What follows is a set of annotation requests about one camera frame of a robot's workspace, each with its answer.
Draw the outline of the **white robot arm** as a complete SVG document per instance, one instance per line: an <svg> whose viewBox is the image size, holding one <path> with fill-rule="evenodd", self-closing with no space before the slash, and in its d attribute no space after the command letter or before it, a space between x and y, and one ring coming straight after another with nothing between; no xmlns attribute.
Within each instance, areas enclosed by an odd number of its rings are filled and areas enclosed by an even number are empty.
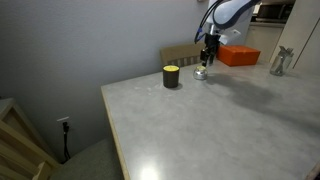
<svg viewBox="0 0 320 180"><path fill-rule="evenodd" d="M209 0L194 37L194 43L204 38L205 48L200 52L204 67L213 64L220 45L227 45L237 39L241 32L231 27L244 21L251 14L251 9L260 0Z"/></svg>

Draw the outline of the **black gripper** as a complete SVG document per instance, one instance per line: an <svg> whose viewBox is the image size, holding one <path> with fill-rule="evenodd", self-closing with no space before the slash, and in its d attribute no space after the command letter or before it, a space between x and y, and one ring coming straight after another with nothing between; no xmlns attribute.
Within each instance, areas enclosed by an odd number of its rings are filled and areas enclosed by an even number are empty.
<svg viewBox="0 0 320 180"><path fill-rule="evenodd" d="M201 50L200 59L203 67L206 67L206 57L208 57L208 66L213 64L215 54L219 48L219 35L205 35L205 49Z"/></svg>

